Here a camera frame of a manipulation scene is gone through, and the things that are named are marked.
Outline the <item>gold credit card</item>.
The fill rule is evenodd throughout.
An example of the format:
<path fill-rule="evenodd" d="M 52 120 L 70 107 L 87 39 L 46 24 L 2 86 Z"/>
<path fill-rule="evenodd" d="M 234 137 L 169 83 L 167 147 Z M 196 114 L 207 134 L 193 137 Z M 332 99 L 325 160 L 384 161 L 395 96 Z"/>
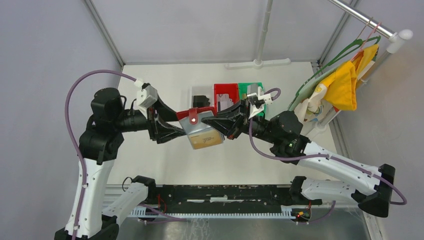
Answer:
<path fill-rule="evenodd" d="M 208 148 L 222 144 L 224 139 L 215 129 L 204 129 L 188 135 L 189 142 L 194 150 Z"/>

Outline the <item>red leather card holder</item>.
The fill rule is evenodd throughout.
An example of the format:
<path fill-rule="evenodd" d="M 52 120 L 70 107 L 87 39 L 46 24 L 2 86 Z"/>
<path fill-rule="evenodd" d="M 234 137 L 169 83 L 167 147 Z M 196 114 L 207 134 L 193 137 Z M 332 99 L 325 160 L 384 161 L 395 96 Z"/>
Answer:
<path fill-rule="evenodd" d="M 213 117 L 216 114 L 213 106 L 201 107 L 201 108 L 190 108 L 189 110 L 179 111 L 176 113 L 178 121 L 185 131 L 187 138 L 189 134 L 214 129 L 211 126 L 202 123 L 203 118 Z"/>

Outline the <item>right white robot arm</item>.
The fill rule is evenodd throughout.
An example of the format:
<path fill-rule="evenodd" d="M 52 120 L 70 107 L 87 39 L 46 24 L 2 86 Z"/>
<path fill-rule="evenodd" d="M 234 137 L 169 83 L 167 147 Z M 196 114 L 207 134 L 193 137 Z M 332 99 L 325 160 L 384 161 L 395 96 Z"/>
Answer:
<path fill-rule="evenodd" d="M 271 144 L 267 158 L 314 169 L 333 177 L 332 181 L 294 178 L 289 199 L 295 204 L 306 200 L 356 203 L 364 212 L 386 218 L 389 215 L 396 170 L 389 164 L 363 164 L 327 150 L 301 134 L 303 125 L 293 111 L 283 111 L 267 120 L 250 117 L 252 105 L 242 100 L 232 107 L 205 117 L 202 122 L 230 140 L 240 134 Z"/>

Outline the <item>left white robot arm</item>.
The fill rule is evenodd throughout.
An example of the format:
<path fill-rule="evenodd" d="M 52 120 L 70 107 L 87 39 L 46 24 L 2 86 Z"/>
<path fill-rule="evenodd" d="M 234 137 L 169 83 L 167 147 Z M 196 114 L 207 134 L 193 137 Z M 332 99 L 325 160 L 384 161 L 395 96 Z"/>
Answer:
<path fill-rule="evenodd" d="M 185 135 L 181 128 L 168 123 L 176 119 L 176 113 L 161 100 L 150 108 L 148 116 L 125 109 L 125 103 L 126 98 L 113 87 L 94 94 L 92 115 L 76 147 L 80 161 L 72 212 L 66 226 L 55 233 L 55 239 L 114 240 L 124 219 L 139 204 L 163 203 L 156 181 L 138 175 L 117 200 L 103 207 L 108 178 L 124 133 L 147 131 L 150 139 L 158 144 Z"/>

